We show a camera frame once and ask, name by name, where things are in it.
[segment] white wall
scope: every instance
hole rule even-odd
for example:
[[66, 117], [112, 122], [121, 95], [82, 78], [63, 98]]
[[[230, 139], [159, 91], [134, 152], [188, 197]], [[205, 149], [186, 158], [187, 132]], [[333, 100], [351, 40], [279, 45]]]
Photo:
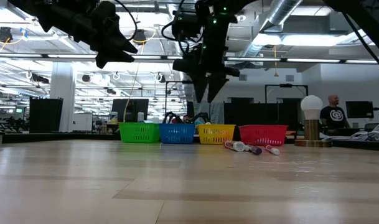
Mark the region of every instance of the white wall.
[[[294, 82], [290, 84], [301, 85], [302, 75], [293, 68], [278, 69], [279, 77], [274, 77], [275, 69], [265, 71], [264, 69], [244, 69], [242, 74], [247, 75], [247, 81], [239, 81], [236, 77], [229, 78], [230, 81], [220, 90], [213, 102], [227, 101], [231, 97], [254, 98], [254, 102], [264, 103], [264, 86], [286, 84], [286, 75], [294, 75]], [[297, 88], [268, 87], [268, 103], [275, 103], [277, 98], [303, 98], [304, 94]]]
[[[373, 101], [379, 107], [379, 66], [378, 65], [316, 65], [302, 74], [304, 84], [309, 85], [310, 94], [320, 97], [328, 105], [327, 97], [337, 94], [340, 107], [347, 114], [346, 101]], [[365, 123], [379, 123], [379, 111], [375, 111], [372, 120], [349, 119], [350, 125], [358, 122], [360, 127]]]

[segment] lamp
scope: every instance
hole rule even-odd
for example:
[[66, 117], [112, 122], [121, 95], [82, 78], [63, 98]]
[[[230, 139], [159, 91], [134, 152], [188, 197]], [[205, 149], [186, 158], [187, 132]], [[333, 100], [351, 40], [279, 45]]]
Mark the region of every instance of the lamp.
[[306, 117], [305, 139], [296, 140], [296, 146], [304, 147], [332, 147], [330, 141], [321, 141], [319, 138], [319, 115], [323, 107], [322, 100], [317, 96], [307, 96], [301, 101], [301, 109]]

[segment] black t-shirt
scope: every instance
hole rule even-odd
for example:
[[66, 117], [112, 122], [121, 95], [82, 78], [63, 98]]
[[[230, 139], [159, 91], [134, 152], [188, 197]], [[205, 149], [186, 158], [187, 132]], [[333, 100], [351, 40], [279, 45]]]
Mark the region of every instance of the black t-shirt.
[[336, 106], [335, 108], [326, 106], [321, 111], [321, 119], [326, 119], [329, 129], [345, 128], [346, 117], [344, 110]]

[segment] computer monitor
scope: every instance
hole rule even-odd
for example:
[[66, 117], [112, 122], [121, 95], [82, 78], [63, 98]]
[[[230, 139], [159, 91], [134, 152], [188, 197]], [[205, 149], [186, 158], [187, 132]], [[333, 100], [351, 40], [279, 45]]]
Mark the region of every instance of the computer monitor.
[[[126, 109], [127, 99], [114, 99], [112, 111], [118, 112], [118, 121], [123, 122], [124, 110]], [[126, 122], [137, 122], [138, 112], [143, 112], [147, 119], [147, 108], [149, 106], [148, 99], [130, 99], [126, 110]]]
[[374, 118], [373, 102], [371, 101], [347, 101], [347, 118]]

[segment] man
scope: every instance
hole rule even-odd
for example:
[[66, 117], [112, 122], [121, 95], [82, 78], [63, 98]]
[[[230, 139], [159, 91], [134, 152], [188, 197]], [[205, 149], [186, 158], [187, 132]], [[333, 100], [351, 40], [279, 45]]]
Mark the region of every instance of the man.
[[321, 111], [322, 124], [327, 126], [329, 130], [350, 128], [347, 118], [344, 115], [344, 110], [337, 106], [339, 104], [339, 97], [337, 95], [330, 95], [328, 100], [329, 105]]

